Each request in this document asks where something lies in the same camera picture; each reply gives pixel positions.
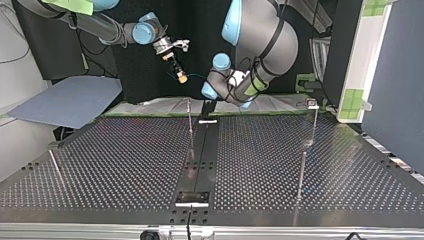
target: cable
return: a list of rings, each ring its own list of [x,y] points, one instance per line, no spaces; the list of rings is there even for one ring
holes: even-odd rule
[[[121,46],[123,47],[123,48],[127,48],[128,47],[128,36],[127,36],[127,33],[125,32],[125,29],[124,29],[124,27],[120,24],[120,23],[118,23],[116,20],[114,20],[114,19],[112,19],[112,18],[110,18],[109,16],[107,16],[107,15],[105,15],[105,14],[101,14],[104,18],[106,18],[106,19],[108,19],[110,22],[112,22],[114,25],[115,25],[115,27],[116,27],[116,30],[117,30],[117,35],[116,35],[116,37],[115,37],[115,39],[113,39],[113,40],[108,40],[108,41],[106,41],[106,40],[104,40],[103,39],[103,41],[107,44],[107,45],[114,45],[114,44],[116,44],[121,38],[123,38],[123,40],[124,40],[124,43],[122,43],[121,44]]]
[[[110,47],[109,45],[107,45],[100,52],[97,52],[97,53],[92,52],[90,49],[88,49],[85,46],[85,44],[81,40],[81,29],[77,29],[76,31],[77,31],[78,41],[80,42],[82,48],[84,48],[84,50],[87,51],[88,53],[90,53],[91,55],[101,55],[101,54],[103,54],[106,51],[106,49],[108,49]]]
[[[12,63],[12,62],[17,62],[17,61],[19,61],[19,60],[21,60],[21,59],[23,59],[23,58],[25,58],[28,54],[29,54],[29,47],[27,48],[27,51],[25,52],[25,54],[24,55],[22,55],[22,56],[20,56],[20,57],[17,57],[17,58],[15,58],[15,59],[11,59],[11,60],[7,60],[7,61],[2,61],[2,62],[0,62],[0,64],[6,64],[6,63]]]
[[[187,219],[187,240],[191,240],[191,231],[190,231],[190,218],[191,218],[191,209],[192,207],[190,207],[190,213],[188,214],[188,219]]]
[[[178,81],[178,79],[174,75],[172,75],[170,72],[167,72],[166,74],[168,74],[168,76],[172,77],[175,81]],[[199,78],[203,78],[203,79],[208,79],[207,77],[200,75],[200,74],[197,74],[197,73],[187,74],[187,77],[191,77],[191,76],[199,77]]]
[[[200,74],[196,74],[196,73],[190,73],[190,74],[188,74],[187,76],[188,76],[188,77],[193,76],[193,77],[199,77],[199,78],[203,78],[203,79],[208,79],[207,77],[202,76],[202,75],[200,75]]]
[[[8,4],[6,4],[6,3],[3,3],[3,2],[0,2],[0,7],[1,6],[3,6],[3,7],[6,7],[7,9],[9,9],[13,14],[15,14],[16,15],[16,12],[15,12],[15,10],[13,9],[13,7],[12,6],[10,6],[10,5],[8,5]],[[5,18],[6,19],[6,21],[10,24],[10,26],[16,31],[16,33],[24,40],[24,41],[26,41],[26,39],[25,39],[25,36],[19,31],[19,29],[15,26],[15,24],[13,24],[13,22],[12,22],[12,20],[10,20],[10,18],[2,11],[2,10],[0,10],[0,13],[1,13],[1,15],[3,16],[3,18]],[[14,58],[14,59],[11,59],[11,60],[6,60],[6,61],[1,61],[0,62],[0,64],[6,64],[6,63],[12,63],[12,62],[17,62],[17,61],[19,61],[19,60],[21,60],[21,59],[23,59],[23,58],[25,58],[26,56],[28,56],[28,54],[30,53],[30,48],[29,48],[29,45],[28,45],[28,48],[27,48],[27,50],[26,50],[26,52],[22,55],[22,56],[20,56],[20,57],[17,57],[17,58]]]
[[[361,236],[359,236],[359,234],[355,233],[355,232],[349,234],[349,236],[347,236],[346,240],[351,240],[351,239],[353,239],[353,237],[357,237],[359,240],[367,240],[366,238],[361,238]]]
[[[178,79],[176,77],[174,77],[174,75],[170,74],[169,72],[167,72],[166,74],[168,74],[168,76],[172,77],[175,81],[178,81]]]
[[[320,4],[320,0],[318,0],[317,1],[317,4],[316,4],[316,6],[315,6],[315,10],[314,10],[314,17],[312,18],[312,34],[311,34],[311,40],[312,40],[312,42],[314,41],[314,38],[315,38],[315,20],[316,20],[316,18],[317,18],[317,12],[318,12],[318,7],[319,7],[319,4]],[[325,88],[324,88],[324,83],[321,81],[321,79],[319,78],[319,76],[318,76],[318,73],[317,73],[317,68],[316,68],[316,66],[315,66],[315,51],[312,49],[313,47],[311,46],[311,54],[312,54],[312,66],[313,66],[313,68],[314,68],[314,72],[316,73],[315,74],[315,76],[316,76],[316,80],[319,82],[319,84],[321,85],[321,89],[322,89],[322,92],[324,93],[324,96],[327,98],[327,100],[328,100],[328,102],[331,104],[331,107],[334,109],[334,111],[336,112],[336,113],[338,113],[338,111],[337,111],[337,108],[336,108],[336,106],[333,104],[333,102],[331,101],[331,99],[328,97],[328,94],[327,94],[327,92],[325,91]]]
[[[106,73],[107,73],[107,74],[109,74],[110,77],[119,78],[118,74],[117,75],[113,75],[111,72],[109,72],[108,70],[106,70],[106,68],[102,64],[96,62],[90,56],[88,56],[86,54],[87,49],[84,48],[84,44],[82,43],[80,37],[78,36],[80,31],[81,31],[80,29],[77,29],[75,32],[76,32],[77,37],[78,37],[78,42],[79,42],[79,45],[80,45],[81,52],[84,55],[84,57],[87,60],[87,62],[91,62],[94,65],[96,65],[97,67],[99,67],[100,69],[102,69],[103,70],[103,75],[106,75]],[[89,71],[90,71],[90,69],[87,69],[87,71],[83,75],[87,75]]]

